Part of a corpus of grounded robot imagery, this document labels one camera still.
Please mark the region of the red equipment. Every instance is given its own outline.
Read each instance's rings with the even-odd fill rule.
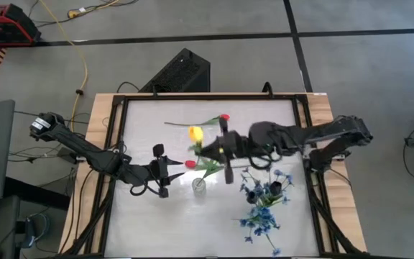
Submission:
[[[32,46],[40,36],[22,9],[13,4],[0,5],[0,47]]]

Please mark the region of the black computer tower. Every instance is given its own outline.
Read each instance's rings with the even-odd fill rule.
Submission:
[[[139,92],[153,89],[157,93],[209,92],[210,62],[184,48]]]

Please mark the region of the concrete floor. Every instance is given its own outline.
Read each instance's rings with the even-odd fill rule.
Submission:
[[[10,2],[27,12],[35,0]],[[92,4],[46,2],[61,19],[70,8]],[[291,4],[299,32],[414,28],[414,1]],[[40,4],[32,17],[49,19]],[[74,40],[290,31],[281,0],[141,0],[89,14],[64,27]],[[41,31],[48,41],[63,40],[55,25]],[[374,255],[414,258],[414,179],[405,172],[401,153],[403,138],[414,128],[414,35],[300,40],[313,90],[328,93],[335,115],[362,117],[375,137],[371,145],[352,149],[347,160],[368,250]],[[265,81],[275,91],[304,91],[291,38],[88,45],[81,48],[90,78],[78,112],[89,112],[95,94],[114,92],[122,81],[143,86],[184,47],[211,61],[212,91],[260,91]],[[0,69],[0,100],[15,100],[19,111],[52,111],[69,117],[69,104],[82,79],[81,60],[71,47],[10,49]],[[12,150],[46,146],[28,137],[32,120],[16,115]],[[88,116],[78,120],[87,122]],[[79,132],[86,130],[84,125],[76,127]],[[414,172],[414,150],[408,154]],[[68,174],[70,165],[56,158],[33,165],[10,163],[8,169],[11,177],[42,184]],[[48,214],[58,219],[55,228],[61,229],[65,213],[50,210]],[[42,247],[56,250],[60,233],[50,233]],[[45,255],[35,249],[24,254]]]

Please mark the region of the red flower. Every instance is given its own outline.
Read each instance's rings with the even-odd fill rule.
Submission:
[[[194,169],[196,168],[196,162],[192,160],[187,160],[185,161],[185,166],[189,169]]]
[[[220,115],[220,118],[223,118],[225,120],[229,120],[229,115],[228,114],[222,114],[222,115]]]

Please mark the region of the yellow tulip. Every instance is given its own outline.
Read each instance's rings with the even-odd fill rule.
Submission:
[[[201,127],[189,127],[190,139],[196,144],[202,144],[204,133]]]

